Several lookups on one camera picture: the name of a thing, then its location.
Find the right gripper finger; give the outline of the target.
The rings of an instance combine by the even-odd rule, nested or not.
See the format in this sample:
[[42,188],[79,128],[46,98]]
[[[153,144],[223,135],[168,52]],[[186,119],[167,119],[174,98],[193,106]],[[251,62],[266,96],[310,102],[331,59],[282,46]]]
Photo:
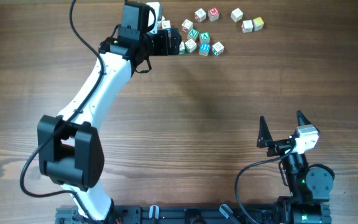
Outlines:
[[300,110],[296,112],[296,118],[299,126],[306,126],[311,124],[311,122],[306,118],[306,116]]
[[264,116],[259,119],[259,134],[257,139],[257,147],[265,148],[273,145],[273,138],[270,134],[269,127]]

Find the green-sided picture block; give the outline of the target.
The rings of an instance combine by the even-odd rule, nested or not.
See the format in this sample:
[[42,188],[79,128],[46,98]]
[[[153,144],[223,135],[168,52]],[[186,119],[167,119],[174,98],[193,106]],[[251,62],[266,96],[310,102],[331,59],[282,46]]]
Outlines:
[[186,52],[185,43],[181,42],[179,48],[179,54],[185,54],[185,52]]

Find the blue H block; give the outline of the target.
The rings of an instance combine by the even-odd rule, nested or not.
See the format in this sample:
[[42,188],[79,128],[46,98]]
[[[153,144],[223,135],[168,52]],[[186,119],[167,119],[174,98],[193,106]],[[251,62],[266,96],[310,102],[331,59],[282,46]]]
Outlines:
[[203,56],[208,56],[210,50],[210,45],[206,43],[201,43],[199,54]]

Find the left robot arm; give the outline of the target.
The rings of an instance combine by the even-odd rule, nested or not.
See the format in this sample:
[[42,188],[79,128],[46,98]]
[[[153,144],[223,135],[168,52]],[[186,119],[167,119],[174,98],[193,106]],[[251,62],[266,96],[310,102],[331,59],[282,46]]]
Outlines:
[[104,154],[99,128],[121,88],[151,56],[178,55],[178,29],[159,29],[159,2],[126,1],[122,21],[95,51],[91,75],[59,114],[38,123],[40,173],[60,185],[78,206],[85,223],[120,223],[114,202],[104,191]]

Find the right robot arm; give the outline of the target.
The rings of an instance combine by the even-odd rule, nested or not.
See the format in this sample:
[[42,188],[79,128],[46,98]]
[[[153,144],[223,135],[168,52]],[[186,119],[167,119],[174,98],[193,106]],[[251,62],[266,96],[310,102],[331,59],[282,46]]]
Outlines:
[[263,116],[259,120],[257,147],[267,148],[267,156],[278,156],[279,171],[290,196],[280,196],[275,203],[276,223],[331,223],[330,192],[335,173],[323,164],[310,165],[306,152],[313,149],[320,130],[301,112],[296,112],[298,126],[286,139],[273,140]]

